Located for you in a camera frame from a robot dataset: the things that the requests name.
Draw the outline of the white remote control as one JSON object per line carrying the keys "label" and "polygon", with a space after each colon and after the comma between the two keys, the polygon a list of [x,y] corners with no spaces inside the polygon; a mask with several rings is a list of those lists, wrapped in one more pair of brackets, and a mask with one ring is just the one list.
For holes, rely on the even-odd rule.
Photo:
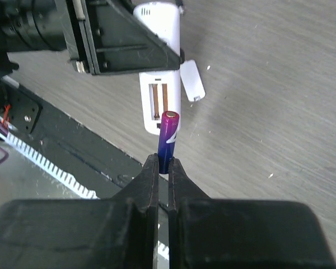
{"label": "white remote control", "polygon": [[[180,55],[180,12],[177,5],[142,3],[133,14]],[[139,83],[144,127],[148,133],[159,135],[163,112],[181,112],[180,70],[140,73]]]}

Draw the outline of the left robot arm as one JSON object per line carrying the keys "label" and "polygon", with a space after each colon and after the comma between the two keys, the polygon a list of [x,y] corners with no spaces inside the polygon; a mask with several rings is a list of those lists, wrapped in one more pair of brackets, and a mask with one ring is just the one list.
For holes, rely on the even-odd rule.
{"label": "left robot arm", "polygon": [[182,1],[0,1],[0,78],[18,69],[9,53],[66,50],[93,76],[180,68]]}

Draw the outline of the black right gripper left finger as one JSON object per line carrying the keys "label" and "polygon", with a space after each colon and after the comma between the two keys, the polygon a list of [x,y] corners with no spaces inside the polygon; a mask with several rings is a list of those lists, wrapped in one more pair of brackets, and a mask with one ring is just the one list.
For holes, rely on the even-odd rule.
{"label": "black right gripper left finger", "polygon": [[156,268],[158,157],[109,199],[0,207],[0,268]]}

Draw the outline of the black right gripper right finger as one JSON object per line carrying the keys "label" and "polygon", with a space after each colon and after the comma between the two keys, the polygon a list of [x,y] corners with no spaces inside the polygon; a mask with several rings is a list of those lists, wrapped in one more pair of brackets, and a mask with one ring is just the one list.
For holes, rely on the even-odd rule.
{"label": "black right gripper right finger", "polygon": [[171,268],[336,268],[318,218],[306,204],[214,199],[169,167]]}

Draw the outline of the purple blue battery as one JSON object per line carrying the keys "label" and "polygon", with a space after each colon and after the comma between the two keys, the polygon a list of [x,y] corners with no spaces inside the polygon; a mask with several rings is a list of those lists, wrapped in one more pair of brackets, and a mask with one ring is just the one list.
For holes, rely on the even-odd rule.
{"label": "purple blue battery", "polygon": [[176,137],[178,134],[180,116],[177,112],[166,111],[162,114],[157,156],[159,173],[169,172],[169,163],[174,155]]}

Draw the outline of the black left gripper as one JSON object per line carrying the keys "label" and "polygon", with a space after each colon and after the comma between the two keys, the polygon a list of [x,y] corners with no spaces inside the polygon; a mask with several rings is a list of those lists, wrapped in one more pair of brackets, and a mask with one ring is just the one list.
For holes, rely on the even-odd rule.
{"label": "black left gripper", "polygon": [[[88,8],[95,5],[94,31]],[[138,16],[131,1],[55,1],[69,61],[78,73],[91,75],[176,70],[175,52]]]}

